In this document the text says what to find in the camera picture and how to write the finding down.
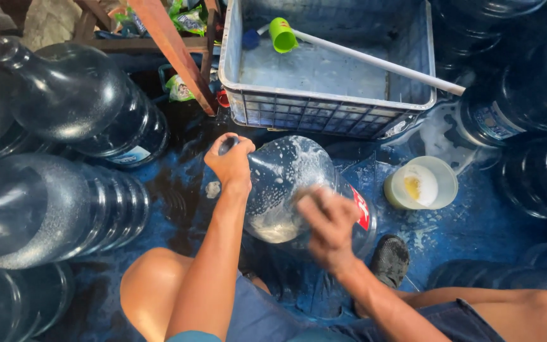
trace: white pvc pipe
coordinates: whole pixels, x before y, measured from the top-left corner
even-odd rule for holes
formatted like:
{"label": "white pvc pipe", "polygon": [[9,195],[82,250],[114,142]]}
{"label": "white pvc pipe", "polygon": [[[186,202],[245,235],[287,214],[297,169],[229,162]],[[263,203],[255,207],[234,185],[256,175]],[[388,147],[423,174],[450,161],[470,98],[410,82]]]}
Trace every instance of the white pvc pipe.
{"label": "white pvc pipe", "polygon": [[352,57],[358,58],[362,61],[365,61],[369,64],[379,66],[382,69],[385,69],[387,71],[391,71],[394,74],[399,74],[405,77],[408,77],[409,79],[417,80],[420,82],[423,82],[427,85],[434,86],[438,89],[442,89],[445,91],[450,92],[451,94],[455,94],[457,96],[462,96],[464,91],[466,90],[465,87],[456,85],[451,82],[447,82],[441,79],[437,79],[436,77],[420,73],[419,71],[415,71],[413,69],[409,69],[404,66],[400,66],[394,63],[391,63],[387,60],[383,60],[381,58],[376,58],[367,54],[363,54],[362,52],[358,52],[356,50],[352,50],[348,47],[341,46],[339,44],[331,43],[330,41],[320,39],[315,36],[311,36],[308,34],[304,34],[300,31],[297,31],[295,29],[292,30],[293,33],[297,38],[300,38],[301,40],[307,41],[309,43],[322,46],[323,48],[327,48],[330,50],[334,50],[337,52],[340,52],[342,54],[350,55]]}

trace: yellow liquid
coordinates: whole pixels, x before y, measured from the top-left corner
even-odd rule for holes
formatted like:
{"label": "yellow liquid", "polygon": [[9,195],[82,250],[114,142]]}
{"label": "yellow liquid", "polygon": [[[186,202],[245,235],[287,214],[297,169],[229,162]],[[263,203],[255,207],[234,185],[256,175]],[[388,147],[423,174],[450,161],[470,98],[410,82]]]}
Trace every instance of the yellow liquid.
{"label": "yellow liquid", "polygon": [[409,196],[413,198],[414,200],[418,200],[420,193],[419,193],[419,185],[420,180],[417,177],[414,176],[408,176],[404,178],[404,187],[406,188],[406,192],[408,192]]}

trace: person's arm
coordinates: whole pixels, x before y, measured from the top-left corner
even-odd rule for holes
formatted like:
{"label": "person's arm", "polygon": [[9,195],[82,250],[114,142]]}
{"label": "person's arm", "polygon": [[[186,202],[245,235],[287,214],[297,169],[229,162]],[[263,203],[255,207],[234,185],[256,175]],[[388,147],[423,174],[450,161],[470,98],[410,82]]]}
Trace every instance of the person's arm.
{"label": "person's arm", "polygon": [[225,341],[232,316],[246,201],[252,188],[246,155],[255,150],[250,140],[239,137],[238,145],[219,156],[219,147],[230,136],[237,135],[221,136],[204,157],[223,190],[204,242],[179,288],[166,338],[197,330]]}
{"label": "person's arm", "polygon": [[449,341],[355,257],[351,233],[361,214],[351,199],[313,187],[299,200],[297,209],[311,225],[309,250],[316,261],[367,310],[390,341]]}

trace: black shoe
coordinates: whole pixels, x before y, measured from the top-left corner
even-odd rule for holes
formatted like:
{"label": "black shoe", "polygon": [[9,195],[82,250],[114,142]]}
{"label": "black shoe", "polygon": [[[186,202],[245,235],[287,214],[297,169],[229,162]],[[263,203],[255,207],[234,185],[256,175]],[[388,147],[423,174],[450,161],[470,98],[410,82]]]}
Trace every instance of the black shoe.
{"label": "black shoe", "polygon": [[386,234],[379,240],[368,268],[380,282],[396,290],[406,276],[409,262],[406,243],[398,236]]}

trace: blue floor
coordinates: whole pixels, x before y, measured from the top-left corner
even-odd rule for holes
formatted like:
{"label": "blue floor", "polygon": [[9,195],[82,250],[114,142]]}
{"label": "blue floor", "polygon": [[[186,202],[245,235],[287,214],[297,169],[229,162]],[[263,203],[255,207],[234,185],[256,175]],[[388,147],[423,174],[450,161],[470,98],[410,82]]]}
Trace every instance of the blue floor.
{"label": "blue floor", "polygon": [[[38,340],[143,341],[122,313],[120,279],[150,248],[168,247],[185,255],[197,252],[217,200],[206,197],[206,185],[216,180],[202,160],[209,144],[230,130],[253,138],[257,147],[281,135],[297,134],[242,128],[227,124],[225,119],[201,116],[187,121],[178,128],[183,138],[177,147],[133,172],[147,184],[155,200],[147,228],[123,248],[71,260],[77,281],[72,306],[61,322]],[[393,233],[408,243],[410,281],[404,281],[402,290],[423,291],[430,271],[447,260],[514,262],[528,247],[547,242],[547,221],[521,214],[497,196],[494,168],[467,167],[459,176],[459,193],[450,206],[437,211],[399,211],[387,203],[382,184],[386,175],[414,157],[408,149],[402,145],[380,149],[374,143],[306,136],[325,147],[342,175],[371,198],[379,236]],[[175,190],[184,203],[166,189]],[[260,242],[250,237],[243,244],[247,253],[266,251],[265,261],[256,264],[255,272],[285,307],[322,324],[354,319],[348,295],[315,265],[290,260],[271,246],[257,248]]]}

